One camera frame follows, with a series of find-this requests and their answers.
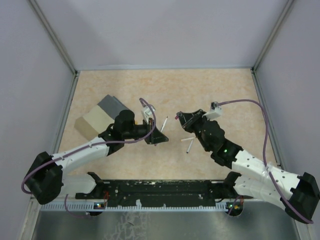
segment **black joint housing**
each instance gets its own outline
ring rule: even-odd
[[[243,151],[241,146],[225,138],[219,150],[212,152],[211,158],[220,166],[232,169],[232,163],[237,160],[236,155],[239,151]]]
[[[209,143],[211,148],[220,148],[225,140],[225,131],[217,121],[205,121],[201,128],[201,138]]]
[[[235,171],[229,172],[226,178],[223,181],[223,184],[227,188],[233,188],[236,185],[236,180],[241,177],[241,174]]]
[[[130,110],[122,110],[114,119],[113,129],[119,133],[130,132],[135,126],[135,114]]]
[[[36,156],[26,175],[51,160],[52,156],[50,156],[46,151],[40,153]],[[53,162],[37,171],[25,182],[25,184],[39,204],[47,204],[60,194],[61,187],[63,185],[62,174],[62,166],[58,166]]]
[[[105,185],[104,181],[101,180],[101,178],[92,171],[89,171],[87,174],[90,175],[94,179],[96,185],[90,193],[76,193],[75,199],[99,199],[99,198],[101,198],[101,196],[104,195],[103,194],[104,185]]]
[[[316,182],[316,179],[311,174],[305,172],[303,176],[298,177],[300,179],[296,189],[293,189],[292,196],[290,197],[289,203],[306,219],[311,220],[318,202],[320,200],[320,191]],[[285,205],[285,212],[293,219],[307,224],[300,217],[298,217],[283,201]]]

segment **stainless steel surface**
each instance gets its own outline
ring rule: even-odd
[[[296,240],[294,221],[269,203],[224,212],[104,212],[92,219],[41,211],[33,240]]]
[[[76,74],[76,69],[74,67],[74,64],[70,58],[70,56],[67,53],[66,48],[64,47],[64,45],[61,43],[61,41],[59,41],[59,38],[57,37],[57,34],[55,33],[55,31],[52,29],[52,27],[50,26],[47,18],[45,17],[43,11],[41,10],[41,8],[39,7],[39,4],[37,3],[36,0],[28,0],[30,7],[33,9],[34,13],[36,14],[36,16],[38,17],[39,21],[42,23],[44,29],[46,30],[46,32],[48,33],[52,43],[54,44],[54,46],[56,47],[57,51],[59,52],[60,56],[62,57],[63,61],[65,62],[65,64],[69,67],[69,69],[71,70],[71,72],[73,74]]]
[[[257,60],[255,61],[255,64],[253,66],[253,70],[256,71],[260,65],[260,63],[262,62],[262,60],[264,59],[266,53],[268,52],[268,49],[271,47],[275,37],[277,36],[277,33],[279,32],[282,24],[284,23],[285,19],[287,18],[287,16],[289,15],[293,5],[294,5],[295,0],[288,0],[286,5],[284,6],[284,9],[279,17],[279,19],[277,20],[270,36],[268,37],[261,53],[259,54]]]

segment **foam block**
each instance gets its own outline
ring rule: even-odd
[[[90,141],[113,124],[122,110],[127,109],[116,97],[107,95],[88,113],[79,117],[74,128]]]

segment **enclosure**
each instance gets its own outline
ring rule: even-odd
[[[221,181],[231,171],[181,139],[176,113],[211,102],[259,101],[269,117],[267,161],[319,178],[320,2],[316,0],[5,0],[1,12],[2,239],[317,239],[269,203],[243,214],[47,211],[20,185],[38,153],[88,141],[75,128],[106,95],[140,123],[143,97],[169,143],[128,144],[71,174],[105,180]],[[265,122],[251,103],[223,107],[226,137],[262,159]]]

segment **gray block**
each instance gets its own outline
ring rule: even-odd
[[[115,119],[122,110],[128,110],[116,97],[110,95],[105,96],[97,105],[112,119]]]

